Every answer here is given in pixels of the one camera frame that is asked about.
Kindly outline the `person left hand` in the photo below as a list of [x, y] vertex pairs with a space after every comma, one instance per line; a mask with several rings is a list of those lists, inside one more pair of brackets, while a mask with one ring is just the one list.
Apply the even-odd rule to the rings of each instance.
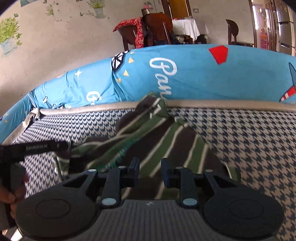
[[25, 199], [27, 192], [26, 183], [29, 181], [27, 173], [23, 176], [21, 185], [13, 192], [9, 192], [3, 185], [1, 185], [1, 203], [10, 205], [10, 215], [12, 218], [16, 216], [16, 208], [20, 201]]

